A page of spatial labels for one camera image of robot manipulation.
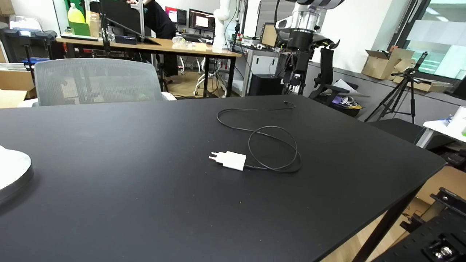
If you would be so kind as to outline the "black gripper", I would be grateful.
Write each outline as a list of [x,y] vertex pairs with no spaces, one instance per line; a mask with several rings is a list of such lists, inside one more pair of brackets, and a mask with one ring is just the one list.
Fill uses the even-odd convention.
[[[310,57],[313,55],[311,51],[313,45],[313,32],[311,31],[292,31],[291,32],[291,42],[289,47],[295,52],[295,66],[294,70],[298,73],[298,95],[304,93],[305,89],[305,77],[307,73],[307,64]],[[289,73],[289,82],[288,82],[288,92],[295,95],[295,80],[294,80],[294,71]]]

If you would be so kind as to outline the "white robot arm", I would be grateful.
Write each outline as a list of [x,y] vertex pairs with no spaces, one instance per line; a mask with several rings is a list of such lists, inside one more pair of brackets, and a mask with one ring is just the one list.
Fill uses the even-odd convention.
[[345,0],[288,0],[294,3],[291,15],[275,22],[276,32],[286,32],[284,52],[288,63],[284,66],[284,92],[301,95],[305,86],[308,60],[316,48],[335,48],[337,42],[320,35],[320,15],[340,6]]

